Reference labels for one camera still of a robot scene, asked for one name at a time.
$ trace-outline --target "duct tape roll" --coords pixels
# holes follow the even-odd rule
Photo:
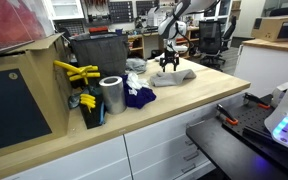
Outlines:
[[[111,76],[100,81],[104,104],[109,114],[119,114],[125,111],[125,96],[122,78]]]

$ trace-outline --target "drawer handle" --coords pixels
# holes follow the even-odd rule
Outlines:
[[[193,154],[183,157],[185,161],[189,161],[191,159],[196,158],[199,155],[198,151],[195,151]]]
[[[194,168],[196,168],[196,165],[195,165],[195,163],[193,163],[192,165],[190,165],[189,167],[187,167],[187,168],[184,168],[184,169],[181,169],[182,170],[182,172],[185,174],[185,173],[187,173],[187,172],[189,172],[189,171],[191,171],[192,169],[194,169]]]
[[[188,146],[192,146],[194,143],[191,140],[185,141],[185,144]]]

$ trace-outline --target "yellow clamp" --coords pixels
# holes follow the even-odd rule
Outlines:
[[[88,107],[89,112],[91,112],[91,108],[95,108],[95,97],[88,94],[81,94],[81,104],[84,104]]]
[[[71,76],[69,78],[70,81],[75,81],[75,80],[84,78],[84,82],[86,85],[88,85],[88,79],[87,78],[100,77],[100,75],[101,75],[99,72],[89,73],[89,71],[97,71],[98,70],[97,66],[91,66],[90,65],[90,66],[84,66],[84,67],[77,68],[77,67],[69,65],[67,63],[63,63],[61,61],[58,61],[58,60],[55,60],[54,64],[68,70],[67,75]]]

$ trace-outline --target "glowing light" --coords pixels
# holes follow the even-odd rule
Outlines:
[[[288,124],[288,116],[286,116],[274,129],[273,134],[278,135],[282,129]]]
[[[282,120],[282,122],[285,122],[286,124],[288,124],[288,116],[286,116],[286,117]]]

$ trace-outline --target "gray storage bin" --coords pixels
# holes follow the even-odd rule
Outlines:
[[[71,37],[70,41],[79,66],[98,66],[102,78],[125,74],[129,51],[127,35],[92,34],[91,38],[87,33]]]

